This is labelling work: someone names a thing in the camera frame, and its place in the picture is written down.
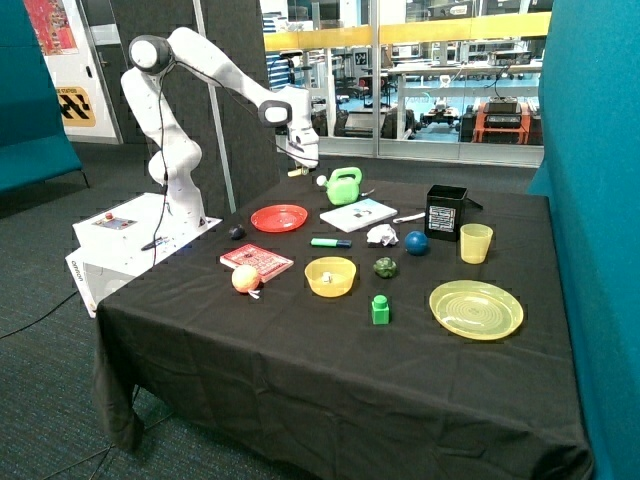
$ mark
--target teal chair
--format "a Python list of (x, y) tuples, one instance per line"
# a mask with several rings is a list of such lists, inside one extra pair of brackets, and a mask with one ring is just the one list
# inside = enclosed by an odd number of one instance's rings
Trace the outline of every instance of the teal chair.
[(556, 0), (529, 192), (547, 195), (594, 478), (640, 478), (640, 2)]
[(82, 171), (82, 164), (64, 133), (56, 91), (23, 1), (0, 1), (0, 18), (2, 192)]

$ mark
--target black tablecloth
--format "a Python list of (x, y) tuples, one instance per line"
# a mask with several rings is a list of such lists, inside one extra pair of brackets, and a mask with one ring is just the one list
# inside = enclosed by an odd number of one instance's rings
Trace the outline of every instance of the black tablecloth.
[[(459, 245), (432, 240), (413, 257), (402, 240), (423, 221), (394, 225), (400, 244), (370, 248), (319, 220), (329, 208), (311, 178), (291, 179), (131, 282), (98, 307), (94, 398), (121, 448), (142, 424), (131, 407), (141, 385), (180, 415), (228, 434), (271, 459), (324, 479), (589, 478), (586, 439), (546, 198), (469, 192), (484, 210), (466, 222), (495, 230), (488, 261), (468, 265)], [(430, 185), (367, 182), (399, 216), (424, 210)], [(309, 212), (297, 231), (257, 231), (250, 215), (273, 204)], [(232, 241), (227, 230), (248, 231)], [(311, 247), (313, 237), (349, 238), (349, 250)], [(295, 261), (261, 298), (237, 293), (219, 256), (254, 243)], [(352, 291), (312, 293), (304, 267), (341, 255), (358, 267)], [(392, 256), (399, 275), (376, 276)], [(493, 283), (525, 310), (509, 338), (477, 342), (449, 333), (429, 295), (459, 279)], [(390, 299), (391, 323), (374, 326), (370, 303)]]

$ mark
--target green pepper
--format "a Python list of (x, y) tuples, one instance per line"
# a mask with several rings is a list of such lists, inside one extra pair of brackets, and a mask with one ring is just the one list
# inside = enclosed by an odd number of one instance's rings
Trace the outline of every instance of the green pepper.
[(389, 257), (383, 257), (376, 260), (376, 263), (373, 264), (373, 270), (379, 277), (391, 278), (396, 274), (398, 266)]

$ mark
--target crumpled paper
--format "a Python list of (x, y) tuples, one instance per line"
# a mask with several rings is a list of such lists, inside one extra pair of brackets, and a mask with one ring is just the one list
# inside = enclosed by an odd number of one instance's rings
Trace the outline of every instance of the crumpled paper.
[(381, 243), (386, 247), (398, 243), (398, 237), (391, 225), (378, 225), (367, 233), (367, 243)]

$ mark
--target white book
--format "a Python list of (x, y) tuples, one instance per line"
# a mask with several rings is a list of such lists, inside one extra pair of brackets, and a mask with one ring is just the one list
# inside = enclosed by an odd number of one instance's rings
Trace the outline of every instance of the white book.
[(343, 232), (353, 232), (398, 213), (391, 207), (370, 198), (320, 214), (320, 218)]

